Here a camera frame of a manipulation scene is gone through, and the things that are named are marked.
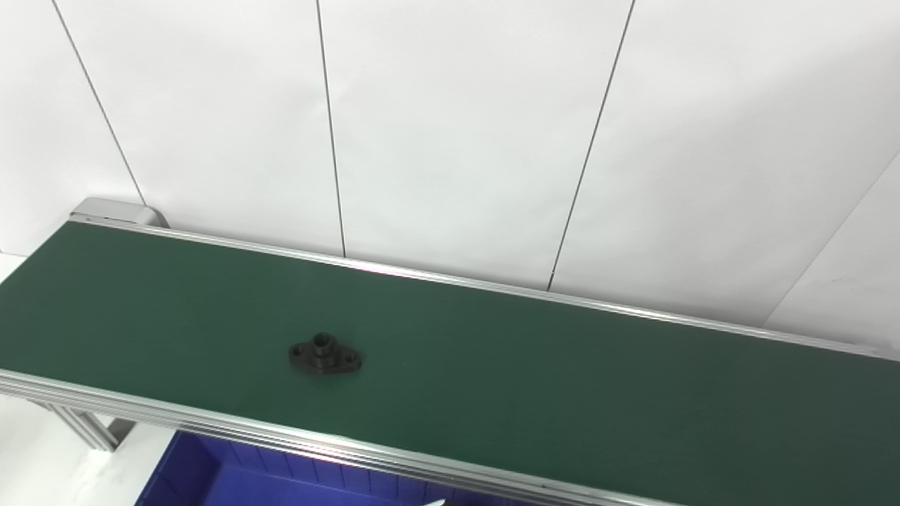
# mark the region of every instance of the conveyor leg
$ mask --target conveyor leg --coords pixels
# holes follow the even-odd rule
[[[127,432],[121,435],[113,434],[113,432],[103,425],[103,423],[90,411],[76,410],[67,406],[52,404],[50,402],[36,402],[36,404],[56,413],[59,419],[63,420],[66,425],[74,430],[91,449],[107,452],[115,451],[125,438],[125,435],[127,435]]]

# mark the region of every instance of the panel seam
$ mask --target panel seam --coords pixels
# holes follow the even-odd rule
[[[794,288],[797,287],[797,284],[800,283],[800,280],[803,279],[803,276],[806,276],[806,272],[808,272],[809,269],[812,268],[813,264],[815,264],[815,261],[817,259],[819,259],[819,257],[822,255],[822,253],[828,248],[828,245],[830,245],[832,243],[832,241],[834,240],[834,238],[837,237],[838,232],[841,231],[844,224],[847,223],[847,221],[850,219],[850,217],[856,212],[857,209],[859,209],[859,207],[863,203],[863,201],[866,200],[866,197],[868,197],[869,194],[872,193],[872,188],[874,188],[875,185],[878,184],[878,181],[880,181],[881,178],[884,177],[884,175],[887,173],[887,170],[889,168],[891,168],[891,166],[894,165],[894,163],[897,161],[898,157],[900,157],[900,149],[897,150],[897,152],[894,154],[894,157],[891,158],[891,161],[889,161],[887,163],[885,168],[881,169],[881,172],[878,174],[878,176],[872,180],[872,183],[868,186],[868,188],[866,188],[866,191],[863,192],[862,196],[859,198],[859,200],[856,202],[856,204],[850,209],[850,212],[848,212],[844,216],[843,220],[841,220],[841,222],[838,224],[838,226],[834,229],[834,232],[832,232],[832,235],[828,237],[828,240],[826,240],[825,243],[822,245],[822,247],[819,248],[819,250],[815,253],[815,255],[813,255],[813,257],[809,261],[809,263],[806,264],[806,267],[800,272],[800,275],[796,277],[796,279],[794,280],[794,283],[791,284],[791,286],[787,290],[785,290],[783,295],[781,295],[781,298],[778,299],[778,302],[772,307],[772,310],[769,312],[769,314],[766,315],[765,320],[762,321],[762,325],[761,325],[762,328],[765,328],[766,325],[769,324],[769,320],[771,320],[772,315],[775,314],[775,311],[777,311],[779,306],[785,301],[785,299],[788,298],[788,295],[790,295],[790,293],[794,291]]]
[[[575,211],[575,204],[578,202],[578,194],[581,190],[581,182],[584,180],[584,173],[588,168],[588,160],[590,152],[594,147],[594,139],[597,138],[597,129],[600,125],[600,118],[603,117],[603,110],[607,105],[609,97],[609,88],[612,87],[613,77],[616,75],[616,66],[618,65],[619,56],[622,54],[622,46],[625,44],[625,36],[628,33],[628,25],[631,23],[631,14],[635,11],[636,0],[631,0],[628,6],[628,15],[625,17],[625,26],[622,28],[622,37],[619,38],[618,47],[616,48],[616,57],[613,58],[612,68],[609,70],[609,78],[607,79],[607,87],[603,91],[603,99],[600,101],[600,110],[597,113],[597,121],[594,122],[594,130],[590,134],[590,142],[588,142],[588,151],[584,155],[584,163],[581,165],[581,172],[578,176],[578,184],[575,185],[575,195],[572,196],[571,205],[569,206],[569,214],[566,216],[565,225],[562,227],[562,237],[560,238],[559,248],[556,249],[556,258],[553,260],[553,268],[550,271],[550,279],[547,281],[547,292],[553,287],[554,277],[556,276],[556,268],[560,262],[560,255],[563,253],[563,244],[565,243],[566,234],[569,231],[569,223],[572,222],[572,213]]]
[[[57,0],[50,0],[53,4],[53,9],[57,13],[57,17],[59,18],[59,23],[62,24],[62,29],[66,33],[66,38],[68,39],[68,43],[72,46],[72,50],[75,52],[75,58],[78,60],[78,65],[81,67],[82,73],[85,75],[85,80],[87,81],[87,85],[91,88],[91,94],[94,96],[94,100],[97,102],[97,107],[100,108],[100,114],[103,115],[103,121],[106,122],[106,128],[109,130],[110,135],[112,136],[112,142],[115,143],[116,149],[119,151],[119,156],[121,157],[121,161],[125,164],[125,169],[128,170],[128,176],[131,178],[131,183],[134,185],[135,191],[138,192],[138,197],[140,198],[140,202],[144,205],[147,205],[147,199],[144,198],[143,192],[140,191],[140,186],[138,186],[138,180],[134,176],[134,172],[131,170],[131,164],[128,163],[128,159],[125,158],[125,151],[122,149],[122,145],[119,142],[119,137],[115,134],[115,130],[113,129],[113,124],[110,122],[109,115],[106,114],[106,109],[102,102],[100,102],[100,95],[97,94],[97,89],[94,87],[94,81],[91,79],[90,75],[87,73],[87,67],[85,66],[85,62],[81,59],[81,53],[78,52],[78,47],[75,45],[75,39],[72,38],[72,33],[68,30],[68,26],[66,25],[66,20],[62,17],[62,12],[59,10],[59,5],[57,5]]]
[[[319,48],[322,53],[322,77],[325,80],[325,106],[328,109],[328,137],[331,141],[331,166],[335,175],[335,195],[337,196],[337,224],[340,227],[340,249],[344,258],[347,257],[347,242],[344,239],[344,211],[340,203],[340,183],[338,180],[338,155],[335,152],[335,129],[331,118],[331,93],[329,91],[329,70],[325,62],[325,34],[322,31],[322,9],[319,0],[316,0],[316,21],[319,24]]]

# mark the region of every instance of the blue crate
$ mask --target blue crate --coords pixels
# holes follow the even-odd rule
[[[177,432],[136,506],[531,506],[394,474]]]

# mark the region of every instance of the green conveyor belt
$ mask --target green conveyor belt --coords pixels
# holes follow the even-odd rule
[[[83,223],[0,368],[690,506],[900,503],[900,363]],[[351,375],[293,369],[327,331]]]

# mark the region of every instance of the white wall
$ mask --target white wall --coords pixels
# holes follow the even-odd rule
[[[900,347],[900,5],[319,2],[1,3],[0,251],[106,196]]]

